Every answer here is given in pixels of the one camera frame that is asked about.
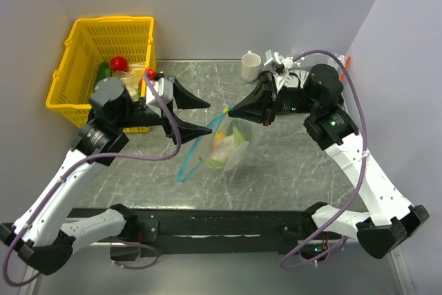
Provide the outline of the yellow orange toy mango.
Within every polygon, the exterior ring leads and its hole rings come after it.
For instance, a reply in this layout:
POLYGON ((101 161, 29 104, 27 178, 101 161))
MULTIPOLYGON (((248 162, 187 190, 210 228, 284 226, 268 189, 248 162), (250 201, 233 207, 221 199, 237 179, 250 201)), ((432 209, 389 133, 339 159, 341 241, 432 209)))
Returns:
POLYGON ((213 139, 211 141, 211 149, 214 149, 216 144, 220 141, 223 140, 226 137, 226 134, 223 131, 218 131, 214 136, 213 139))

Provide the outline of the clear bag with blue zipper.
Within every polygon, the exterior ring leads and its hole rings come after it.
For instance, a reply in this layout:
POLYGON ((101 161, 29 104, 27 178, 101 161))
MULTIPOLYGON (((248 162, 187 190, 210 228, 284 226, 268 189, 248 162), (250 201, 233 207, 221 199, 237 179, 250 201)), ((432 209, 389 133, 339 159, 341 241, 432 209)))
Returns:
POLYGON ((212 133, 195 139, 188 148, 177 182, 187 182, 199 173, 224 173, 252 155, 262 137, 256 123, 229 116, 225 108, 207 127, 212 133))

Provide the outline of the white toy cauliflower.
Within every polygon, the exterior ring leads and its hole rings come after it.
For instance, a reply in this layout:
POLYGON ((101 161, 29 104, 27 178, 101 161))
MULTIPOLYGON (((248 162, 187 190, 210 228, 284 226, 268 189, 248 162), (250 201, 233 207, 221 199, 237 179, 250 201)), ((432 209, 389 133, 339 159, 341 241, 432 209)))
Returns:
POLYGON ((228 171, 242 161, 250 145, 250 139, 237 125, 232 125, 223 131, 226 137, 220 140, 208 157, 199 157, 198 160, 205 166, 218 171, 228 171))

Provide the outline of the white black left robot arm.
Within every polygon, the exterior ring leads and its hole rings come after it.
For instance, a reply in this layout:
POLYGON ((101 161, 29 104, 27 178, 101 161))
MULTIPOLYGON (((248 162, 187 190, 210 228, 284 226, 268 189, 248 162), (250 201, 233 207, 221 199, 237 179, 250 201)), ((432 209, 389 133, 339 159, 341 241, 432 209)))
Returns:
POLYGON ((89 119, 54 178, 22 217, 1 225, 1 241, 9 252, 16 252, 39 274, 54 274, 75 252, 94 242, 115 238, 133 245, 137 239, 137 215, 121 204, 78 222, 66 222, 86 187, 122 157, 128 143, 124 129, 161 126, 176 147, 211 133, 173 112, 175 108, 208 108, 208 102, 190 93, 174 76, 159 74, 147 84, 150 95, 134 101, 122 80, 99 81, 90 96, 89 119))

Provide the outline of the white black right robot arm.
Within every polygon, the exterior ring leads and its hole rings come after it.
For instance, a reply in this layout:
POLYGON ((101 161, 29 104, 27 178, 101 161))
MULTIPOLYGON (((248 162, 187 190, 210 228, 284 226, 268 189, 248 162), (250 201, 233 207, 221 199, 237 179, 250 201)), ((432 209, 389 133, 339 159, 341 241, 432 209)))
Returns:
POLYGON ((313 66, 296 88, 277 89, 276 78, 265 71, 229 116, 268 126, 282 108, 307 113, 304 127, 310 138, 341 168, 367 212, 319 202, 304 211, 303 233, 311 239, 325 231, 355 238, 371 257, 381 259, 413 235, 429 213, 403 196, 378 165, 364 132, 340 104, 342 91, 338 71, 327 64, 313 66))

